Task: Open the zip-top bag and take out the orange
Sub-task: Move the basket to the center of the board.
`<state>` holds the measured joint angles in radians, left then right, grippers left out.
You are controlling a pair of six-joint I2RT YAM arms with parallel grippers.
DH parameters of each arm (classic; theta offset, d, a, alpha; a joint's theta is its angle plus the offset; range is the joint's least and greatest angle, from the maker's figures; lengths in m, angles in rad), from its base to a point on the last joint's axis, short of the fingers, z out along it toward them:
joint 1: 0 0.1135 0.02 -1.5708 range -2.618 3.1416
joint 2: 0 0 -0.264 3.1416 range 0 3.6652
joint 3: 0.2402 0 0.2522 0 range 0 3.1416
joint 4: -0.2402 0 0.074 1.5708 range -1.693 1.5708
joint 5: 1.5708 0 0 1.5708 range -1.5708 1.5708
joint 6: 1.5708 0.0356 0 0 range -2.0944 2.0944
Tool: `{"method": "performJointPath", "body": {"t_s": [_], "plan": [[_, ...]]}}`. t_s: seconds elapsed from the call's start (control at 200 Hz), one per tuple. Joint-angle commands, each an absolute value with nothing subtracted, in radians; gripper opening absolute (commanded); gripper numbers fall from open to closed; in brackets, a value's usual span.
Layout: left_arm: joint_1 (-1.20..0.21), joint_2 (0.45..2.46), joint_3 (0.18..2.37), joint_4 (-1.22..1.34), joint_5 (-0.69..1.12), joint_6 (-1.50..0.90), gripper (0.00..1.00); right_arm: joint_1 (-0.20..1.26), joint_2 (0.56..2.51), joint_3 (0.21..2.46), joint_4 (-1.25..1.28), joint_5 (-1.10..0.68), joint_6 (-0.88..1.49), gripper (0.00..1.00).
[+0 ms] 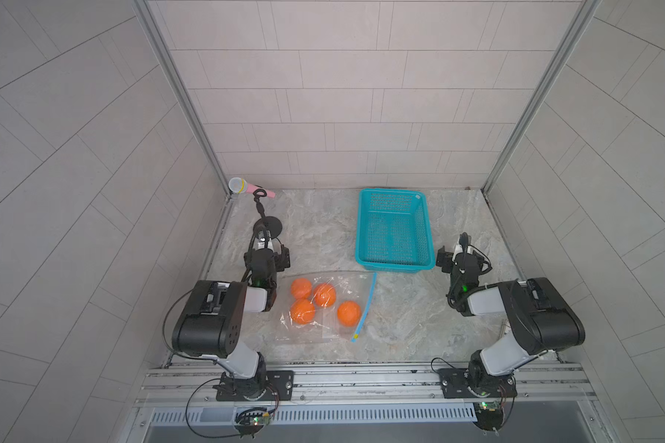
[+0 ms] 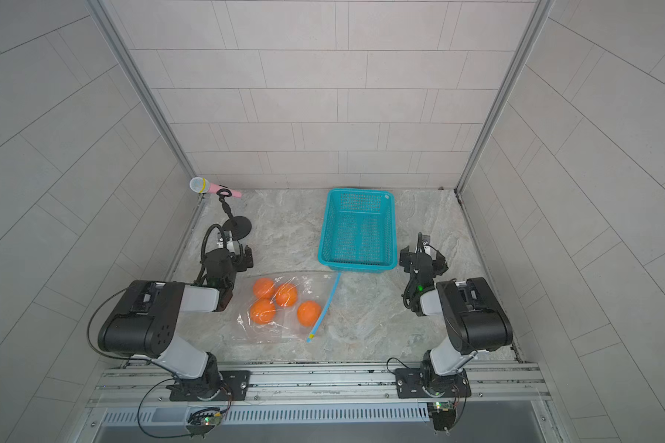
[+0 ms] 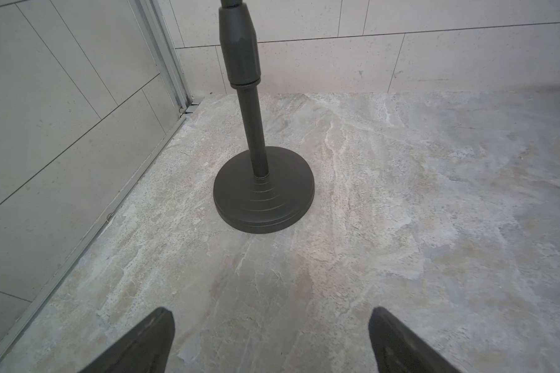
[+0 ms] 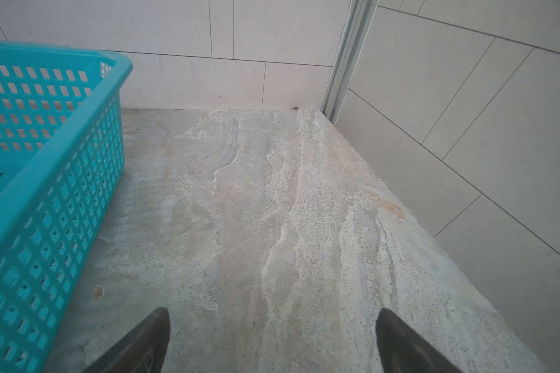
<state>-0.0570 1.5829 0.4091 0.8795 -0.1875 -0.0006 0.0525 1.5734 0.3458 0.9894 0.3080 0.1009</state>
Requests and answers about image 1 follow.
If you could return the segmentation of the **clear zip-top bag blue seal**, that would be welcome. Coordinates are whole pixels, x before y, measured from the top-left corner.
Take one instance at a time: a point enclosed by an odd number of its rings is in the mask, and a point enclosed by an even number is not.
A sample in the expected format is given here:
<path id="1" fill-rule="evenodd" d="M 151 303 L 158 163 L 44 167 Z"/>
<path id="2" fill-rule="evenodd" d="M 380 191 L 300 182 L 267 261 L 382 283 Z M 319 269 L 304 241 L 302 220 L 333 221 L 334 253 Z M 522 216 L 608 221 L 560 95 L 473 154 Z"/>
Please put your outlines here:
<path id="1" fill-rule="evenodd" d="M 285 344 L 359 340 L 371 310 L 378 275 L 325 271 L 280 280 L 272 310 L 273 339 Z"/>

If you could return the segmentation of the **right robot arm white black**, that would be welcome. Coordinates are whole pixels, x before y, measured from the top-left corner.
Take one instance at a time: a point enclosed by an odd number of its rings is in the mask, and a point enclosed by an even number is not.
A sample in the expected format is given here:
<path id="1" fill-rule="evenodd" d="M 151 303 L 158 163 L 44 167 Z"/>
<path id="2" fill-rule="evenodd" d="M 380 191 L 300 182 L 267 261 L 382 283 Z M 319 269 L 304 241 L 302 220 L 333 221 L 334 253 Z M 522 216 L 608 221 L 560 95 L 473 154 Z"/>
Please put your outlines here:
<path id="1" fill-rule="evenodd" d="M 582 345 L 586 330 L 569 304 L 545 277 L 481 284 L 490 260 L 472 245 L 440 248 L 436 266 L 450 275 L 448 304 L 464 317 L 503 314 L 510 332 L 474 352 L 463 381 L 480 398 L 515 396 L 515 371 L 550 351 Z"/>

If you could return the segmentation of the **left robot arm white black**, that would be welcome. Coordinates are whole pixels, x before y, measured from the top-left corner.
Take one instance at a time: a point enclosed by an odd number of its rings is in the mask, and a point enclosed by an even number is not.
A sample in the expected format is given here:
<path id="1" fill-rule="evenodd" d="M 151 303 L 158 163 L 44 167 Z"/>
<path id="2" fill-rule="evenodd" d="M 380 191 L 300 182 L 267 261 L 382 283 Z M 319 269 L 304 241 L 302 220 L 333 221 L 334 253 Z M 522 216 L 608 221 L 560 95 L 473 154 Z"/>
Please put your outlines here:
<path id="1" fill-rule="evenodd" d="M 257 400 L 267 391 L 266 363 L 261 353 L 240 343 L 244 314 L 269 312 L 277 297 L 277 273 L 290 267 L 286 247 L 245 254 L 247 273 L 241 282 L 199 281 L 175 323 L 175 354 L 211 360 L 223 367 L 225 397 Z"/>

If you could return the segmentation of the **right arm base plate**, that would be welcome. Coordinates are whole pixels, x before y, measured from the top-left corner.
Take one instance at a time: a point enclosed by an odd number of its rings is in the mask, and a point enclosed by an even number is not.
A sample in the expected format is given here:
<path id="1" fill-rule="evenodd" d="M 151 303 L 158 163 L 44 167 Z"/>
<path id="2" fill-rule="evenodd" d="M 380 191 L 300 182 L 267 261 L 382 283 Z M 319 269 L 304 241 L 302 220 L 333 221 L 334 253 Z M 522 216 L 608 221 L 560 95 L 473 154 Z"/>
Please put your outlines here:
<path id="1" fill-rule="evenodd" d="M 516 383 L 509 375 L 491 376 L 482 367 L 436 370 L 445 399 L 507 399 L 517 396 Z"/>

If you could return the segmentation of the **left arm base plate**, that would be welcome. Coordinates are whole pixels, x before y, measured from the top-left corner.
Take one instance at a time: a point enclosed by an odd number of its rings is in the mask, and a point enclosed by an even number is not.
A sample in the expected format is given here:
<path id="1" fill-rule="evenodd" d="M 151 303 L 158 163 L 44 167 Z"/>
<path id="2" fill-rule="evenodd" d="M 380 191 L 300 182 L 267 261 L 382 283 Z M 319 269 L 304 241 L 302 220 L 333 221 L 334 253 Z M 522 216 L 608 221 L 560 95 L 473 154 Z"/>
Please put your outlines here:
<path id="1" fill-rule="evenodd" d="M 254 378 L 240 380 L 223 373 L 216 387 L 217 402 L 271 402 L 290 401 L 295 372 L 267 370 Z"/>

